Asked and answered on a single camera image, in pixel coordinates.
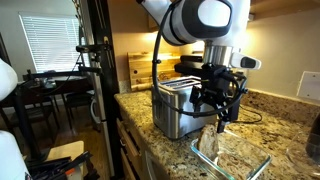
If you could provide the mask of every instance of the black cable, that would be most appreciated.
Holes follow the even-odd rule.
[[[165,22],[166,22],[166,19],[170,13],[170,11],[172,11],[172,9],[175,7],[176,4],[178,4],[180,2],[179,0],[178,1],[175,1],[173,2],[169,8],[167,9],[165,15],[163,16],[163,19],[160,23],[160,26],[159,26],[159,31],[158,31],[158,34],[157,34],[157,38],[156,38],[156,42],[155,42],[155,47],[154,47],[154,52],[153,52],[153,60],[152,60],[152,82],[153,82],[153,86],[154,86],[154,90],[157,94],[157,96],[160,98],[160,101],[162,101],[166,106],[168,106],[170,109],[174,110],[174,111],[177,111],[181,114],[186,114],[188,116],[194,116],[194,117],[204,117],[204,116],[211,116],[211,115],[216,115],[216,114],[219,114],[227,109],[229,109],[230,107],[232,107],[236,102],[240,101],[241,97],[242,97],[242,90],[244,89],[244,86],[246,84],[246,77],[242,76],[243,78],[243,81],[241,83],[241,85],[239,86],[238,82],[235,80],[235,78],[230,78],[230,74],[222,74],[222,78],[227,78],[228,80],[230,80],[232,83],[235,84],[236,86],[236,92],[237,94],[233,97],[232,101],[220,108],[220,109],[215,109],[215,110],[212,110],[212,111],[207,111],[207,112],[188,112],[188,111],[184,111],[183,109],[178,109],[174,106],[172,106],[168,101],[166,101],[162,95],[161,95],[161,92],[159,90],[159,86],[158,86],[158,79],[156,78],[157,77],[157,65],[159,63],[161,63],[160,60],[158,60],[158,53],[159,53],[159,47],[160,47],[160,41],[161,41],[161,35],[162,35],[162,32],[163,32],[163,28],[164,28],[164,25],[165,25]]]
[[[80,57],[81,57],[81,53],[80,53],[80,55],[78,56],[77,61],[76,61],[76,63],[74,64],[71,72],[74,71],[74,68],[76,67],[76,65],[77,65]],[[69,75],[68,78],[66,79],[66,81],[63,82],[63,84],[61,84],[59,87],[56,87],[54,90],[52,90],[52,91],[50,91],[50,92],[46,92],[46,93],[41,93],[41,92],[35,91],[35,90],[33,90],[32,88],[30,88],[30,87],[25,87],[25,88],[26,88],[27,90],[35,93],[35,94],[38,95],[38,96],[46,96],[46,95],[50,95],[50,94],[56,92],[56,91],[59,90],[61,87],[63,87],[63,86],[69,81],[70,77],[71,77],[71,75]]]
[[[258,112],[256,112],[256,111],[252,111],[252,110],[246,109],[246,108],[242,107],[241,105],[240,105],[240,108],[243,109],[243,110],[245,110],[245,111],[248,111],[248,112],[251,112],[251,113],[253,113],[253,114],[258,115],[258,116],[259,116],[259,119],[256,120],[256,121],[234,121],[234,123],[255,124],[255,123],[257,123],[257,122],[262,121],[263,118],[262,118],[262,115],[261,115],[260,113],[258,113]]]

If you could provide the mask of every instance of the floor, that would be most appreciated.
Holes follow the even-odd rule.
[[[70,130],[64,107],[59,106],[59,110],[60,112],[56,113],[59,120],[60,129],[56,128],[53,118],[50,120],[51,126],[56,133],[54,143],[48,134],[45,122],[32,125],[39,148],[44,149],[48,147],[56,147],[81,140],[84,142],[84,150],[89,151],[93,155],[93,157],[90,159],[94,167],[97,169],[100,179],[109,179],[106,146],[103,139],[103,134],[95,131],[92,128],[88,107],[79,107],[73,110],[74,120],[72,130]],[[6,130],[1,117],[0,130]],[[15,128],[15,133],[22,154],[28,154],[29,149],[25,145],[23,137],[18,128]]]

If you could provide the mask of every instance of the granite countertop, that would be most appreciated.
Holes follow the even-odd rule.
[[[152,121],[150,91],[116,94],[115,98],[171,179],[210,179],[190,149],[191,141],[197,138],[199,132],[174,141],[165,137]],[[309,127],[250,107],[246,108],[259,112],[263,120],[255,124],[232,123],[226,129],[271,154],[272,161],[259,179],[312,179],[296,171],[285,155],[286,148],[296,133],[308,132]],[[257,119],[259,116],[240,109],[238,121]]]

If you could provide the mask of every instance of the glass baking dish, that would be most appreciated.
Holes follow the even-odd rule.
[[[267,152],[230,131],[218,134],[218,140],[219,151],[213,160],[197,149],[198,139],[190,146],[214,179],[256,179],[271,162]]]

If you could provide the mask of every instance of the electrical outlet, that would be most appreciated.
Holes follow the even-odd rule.
[[[303,72],[297,96],[320,100],[320,72]]]

